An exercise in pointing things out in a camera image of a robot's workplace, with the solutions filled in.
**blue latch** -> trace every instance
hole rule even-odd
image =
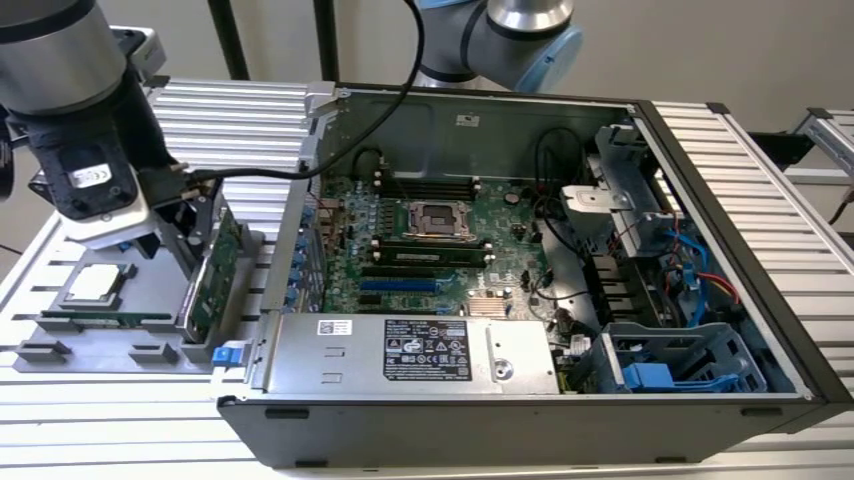
[[[682,278],[685,279],[685,284],[689,286],[689,290],[700,289],[700,278],[697,277],[693,263],[686,262],[685,265],[682,265]]]
[[[243,366],[243,348],[241,347],[217,347],[211,364],[215,367],[241,367]]]
[[[724,393],[738,389],[738,375],[721,375],[709,381],[677,382],[664,363],[633,363],[624,368],[626,387],[636,393]]]

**cpu socket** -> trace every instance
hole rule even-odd
[[[462,202],[410,203],[410,231],[406,237],[425,240],[470,242],[469,206]]]

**motherboard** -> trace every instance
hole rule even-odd
[[[554,305],[531,296],[547,269],[531,187],[386,183],[326,181],[323,311],[550,318]]]

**barcode label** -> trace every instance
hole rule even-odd
[[[353,320],[318,321],[318,335],[353,335]]]

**power supply label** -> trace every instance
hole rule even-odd
[[[391,381],[471,382],[462,320],[386,320],[383,375]]]

